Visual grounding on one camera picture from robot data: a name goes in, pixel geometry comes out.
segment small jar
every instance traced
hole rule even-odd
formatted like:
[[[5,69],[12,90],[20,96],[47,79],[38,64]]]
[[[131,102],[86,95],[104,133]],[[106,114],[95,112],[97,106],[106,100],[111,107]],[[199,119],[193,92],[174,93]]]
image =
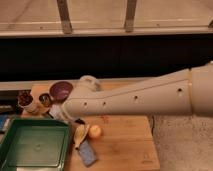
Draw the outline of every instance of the small jar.
[[[48,93],[43,93],[39,96],[39,101],[44,107],[50,107],[52,105],[52,100]]]

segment green container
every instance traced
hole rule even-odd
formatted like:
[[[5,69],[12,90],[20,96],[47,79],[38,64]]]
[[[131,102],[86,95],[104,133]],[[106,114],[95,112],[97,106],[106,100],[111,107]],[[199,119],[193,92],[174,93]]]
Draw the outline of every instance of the green container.
[[[0,144],[0,170],[62,171],[70,132],[52,119],[14,119]]]

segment food item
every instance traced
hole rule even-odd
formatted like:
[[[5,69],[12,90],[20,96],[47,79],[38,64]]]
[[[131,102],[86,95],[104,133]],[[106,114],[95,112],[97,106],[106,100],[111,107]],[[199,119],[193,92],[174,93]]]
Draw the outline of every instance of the food item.
[[[92,139],[97,139],[102,135],[102,129],[99,125],[92,125],[88,133],[89,137]]]
[[[30,91],[27,91],[27,90],[19,91],[19,95],[18,95],[19,105],[27,106],[30,103],[32,103],[32,101],[33,101],[33,97],[31,96]]]

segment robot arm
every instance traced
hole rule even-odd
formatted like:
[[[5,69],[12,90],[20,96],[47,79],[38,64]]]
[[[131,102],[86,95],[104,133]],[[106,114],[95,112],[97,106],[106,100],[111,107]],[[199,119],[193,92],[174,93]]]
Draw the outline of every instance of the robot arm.
[[[213,65],[186,69],[110,91],[82,77],[62,110],[68,118],[100,114],[213,115]]]

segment cup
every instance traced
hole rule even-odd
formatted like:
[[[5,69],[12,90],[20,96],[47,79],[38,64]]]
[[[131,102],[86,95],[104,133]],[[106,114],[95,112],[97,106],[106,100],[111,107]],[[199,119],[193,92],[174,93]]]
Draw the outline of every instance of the cup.
[[[34,100],[29,105],[22,106],[19,104],[19,106],[22,107],[29,114],[33,114],[33,115],[37,114],[39,111],[38,105],[35,103]]]

